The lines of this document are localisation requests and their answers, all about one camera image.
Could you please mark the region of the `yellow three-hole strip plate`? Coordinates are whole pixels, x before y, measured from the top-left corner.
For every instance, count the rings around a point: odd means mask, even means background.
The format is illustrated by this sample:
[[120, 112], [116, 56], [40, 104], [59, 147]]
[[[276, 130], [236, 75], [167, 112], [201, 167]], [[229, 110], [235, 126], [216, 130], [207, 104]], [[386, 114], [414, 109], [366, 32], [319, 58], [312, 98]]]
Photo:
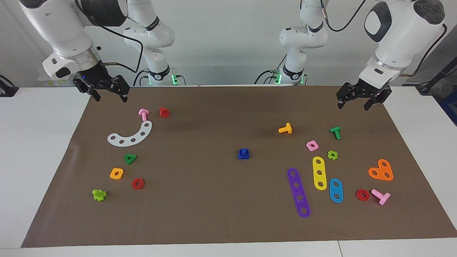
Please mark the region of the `yellow three-hole strip plate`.
[[313, 182], [316, 189], [320, 191], [327, 189], [325, 161], [319, 156], [313, 158]]

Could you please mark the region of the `white curved perforated plate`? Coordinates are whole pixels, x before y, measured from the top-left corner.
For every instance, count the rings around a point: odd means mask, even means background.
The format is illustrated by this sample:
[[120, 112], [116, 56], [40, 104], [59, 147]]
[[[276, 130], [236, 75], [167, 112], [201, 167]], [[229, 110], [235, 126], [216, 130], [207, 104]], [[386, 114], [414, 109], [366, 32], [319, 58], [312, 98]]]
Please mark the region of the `white curved perforated plate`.
[[150, 134], [153, 123], [149, 120], [142, 122], [137, 133], [131, 136], [121, 136], [117, 133], [108, 135], [107, 141], [116, 147], [130, 147], [139, 144]]

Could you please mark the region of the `purple four-hole strip plate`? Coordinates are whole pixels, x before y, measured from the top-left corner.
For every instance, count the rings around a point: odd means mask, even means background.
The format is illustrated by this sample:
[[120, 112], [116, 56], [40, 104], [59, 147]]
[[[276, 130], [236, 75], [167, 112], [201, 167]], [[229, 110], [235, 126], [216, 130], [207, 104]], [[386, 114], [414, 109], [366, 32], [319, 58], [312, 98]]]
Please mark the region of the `purple four-hole strip plate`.
[[296, 168], [289, 168], [287, 170], [287, 179], [297, 214], [302, 218], [308, 218], [311, 210], [299, 171]]

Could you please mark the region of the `black stand at table edge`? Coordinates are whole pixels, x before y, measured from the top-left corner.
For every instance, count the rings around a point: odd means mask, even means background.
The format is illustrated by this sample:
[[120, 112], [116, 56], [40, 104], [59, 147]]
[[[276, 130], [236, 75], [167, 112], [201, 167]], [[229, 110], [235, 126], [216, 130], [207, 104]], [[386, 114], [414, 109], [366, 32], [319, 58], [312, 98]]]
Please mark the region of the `black stand at table edge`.
[[437, 82], [452, 75], [457, 71], [457, 57], [455, 57], [450, 63], [448, 63], [435, 77], [431, 80], [419, 83], [416, 85], [416, 89], [422, 95], [427, 95], [431, 91], [431, 88], [436, 85]]

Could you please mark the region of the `brown table mat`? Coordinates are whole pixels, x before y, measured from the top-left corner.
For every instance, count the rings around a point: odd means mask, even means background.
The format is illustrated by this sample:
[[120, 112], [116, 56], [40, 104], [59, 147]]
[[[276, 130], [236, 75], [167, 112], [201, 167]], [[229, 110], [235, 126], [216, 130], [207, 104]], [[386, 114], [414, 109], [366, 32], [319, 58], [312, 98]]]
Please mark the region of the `brown table mat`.
[[[379, 240], [457, 237], [457, 230], [383, 105], [364, 99], [338, 109], [335, 87], [149, 87], [124, 104], [108, 92], [90, 99], [22, 247]], [[170, 116], [159, 116], [166, 107]], [[131, 136], [147, 109], [153, 123]], [[292, 134], [278, 129], [289, 122]], [[341, 127], [341, 140], [329, 130]], [[309, 151], [315, 140], [319, 148]], [[250, 159], [238, 159], [248, 148]], [[338, 159], [327, 157], [329, 150]], [[136, 154], [127, 165], [124, 155]], [[327, 189], [313, 182], [313, 158], [325, 161]], [[393, 180], [373, 179], [386, 159]], [[121, 179], [109, 177], [124, 169]], [[287, 170], [296, 168], [311, 214], [295, 208]], [[144, 179], [142, 189], [132, 181]], [[343, 184], [334, 203], [329, 181]], [[107, 192], [97, 202], [92, 191]], [[370, 193], [357, 198], [359, 189]], [[372, 189], [391, 196], [382, 206]]]

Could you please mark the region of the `blue crate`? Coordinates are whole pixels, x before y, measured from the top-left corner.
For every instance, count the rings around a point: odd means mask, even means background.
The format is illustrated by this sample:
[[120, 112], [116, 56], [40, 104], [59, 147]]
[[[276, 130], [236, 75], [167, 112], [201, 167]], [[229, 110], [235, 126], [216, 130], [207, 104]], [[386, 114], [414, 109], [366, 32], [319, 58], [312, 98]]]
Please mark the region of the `blue crate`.
[[457, 126], [457, 90], [453, 91], [449, 96], [442, 100], [439, 105]]

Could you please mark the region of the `pale yellow box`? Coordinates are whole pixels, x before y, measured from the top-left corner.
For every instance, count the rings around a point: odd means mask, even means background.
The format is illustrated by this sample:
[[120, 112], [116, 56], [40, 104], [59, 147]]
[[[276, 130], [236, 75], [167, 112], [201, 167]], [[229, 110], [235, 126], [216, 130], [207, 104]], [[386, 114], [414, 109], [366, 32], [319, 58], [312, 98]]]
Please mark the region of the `pale yellow box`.
[[44, 86], [44, 87], [75, 87], [75, 84], [71, 80], [74, 77], [75, 76], [72, 75], [72, 76], [70, 76], [69, 79], [53, 80], [46, 73], [40, 73], [37, 80], [39, 81], [41, 86]]

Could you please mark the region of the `blue two-hole strip plate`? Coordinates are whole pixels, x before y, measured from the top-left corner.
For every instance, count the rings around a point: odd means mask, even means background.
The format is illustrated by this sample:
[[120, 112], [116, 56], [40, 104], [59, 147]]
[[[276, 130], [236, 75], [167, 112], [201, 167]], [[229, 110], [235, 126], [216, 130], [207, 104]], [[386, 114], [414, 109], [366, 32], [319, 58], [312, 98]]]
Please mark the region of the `blue two-hole strip plate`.
[[344, 200], [344, 189], [342, 182], [337, 178], [332, 178], [329, 181], [330, 191], [329, 196], [330, 199], [334, 203], [342, 203]]

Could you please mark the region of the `black clamp at table edge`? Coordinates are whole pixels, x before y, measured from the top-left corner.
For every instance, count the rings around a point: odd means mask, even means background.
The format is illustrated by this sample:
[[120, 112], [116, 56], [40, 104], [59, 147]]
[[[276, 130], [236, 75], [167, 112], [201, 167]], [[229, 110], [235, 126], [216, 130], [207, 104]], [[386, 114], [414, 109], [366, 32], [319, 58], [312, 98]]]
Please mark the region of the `black clamp at table edge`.
[[8, 78], [0, 74], [0, 97], [13, 97], [18, 90]]

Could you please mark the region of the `orange three-hole corner plate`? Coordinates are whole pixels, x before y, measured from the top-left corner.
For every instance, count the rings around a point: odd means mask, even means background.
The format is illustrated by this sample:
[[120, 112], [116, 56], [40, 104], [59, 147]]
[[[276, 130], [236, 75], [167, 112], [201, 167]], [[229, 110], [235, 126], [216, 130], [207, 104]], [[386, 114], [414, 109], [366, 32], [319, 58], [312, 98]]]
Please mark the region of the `orange three-hole corner plate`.
[[368, 174], [371, 178], [383, 181], [393, 180], [393, 170], [390, 163], [386, 159], [378, 160], [378, 167], [370, 167]]

